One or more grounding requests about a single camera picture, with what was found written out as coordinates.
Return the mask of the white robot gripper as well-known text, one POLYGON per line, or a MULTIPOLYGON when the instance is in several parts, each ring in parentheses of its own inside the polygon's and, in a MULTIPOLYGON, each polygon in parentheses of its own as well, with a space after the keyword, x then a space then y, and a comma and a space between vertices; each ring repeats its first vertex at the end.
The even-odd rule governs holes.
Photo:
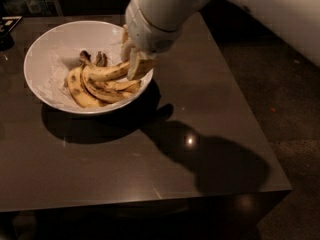
POLYGON ((140 3, 142 0, 130 0, 125 11, 126 24, 123 25, 121 60, 129 59, 127 78, 143 78, 156 64, 156 56, 149 53, 168 51, 180 35, 180 31, 165 31, 152 25, 143 15, 140 3))

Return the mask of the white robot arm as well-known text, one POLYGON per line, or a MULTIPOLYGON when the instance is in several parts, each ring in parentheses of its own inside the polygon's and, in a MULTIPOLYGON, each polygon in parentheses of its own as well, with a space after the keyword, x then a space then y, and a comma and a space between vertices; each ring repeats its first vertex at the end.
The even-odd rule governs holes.
MULTIPOLYGON (((130 0, 125 11, 121 58, 139 51, 148 58, 166 52, 184 22, 210 0, 130 0)), ((320 66, 320 0, 227 0, 320 66)))

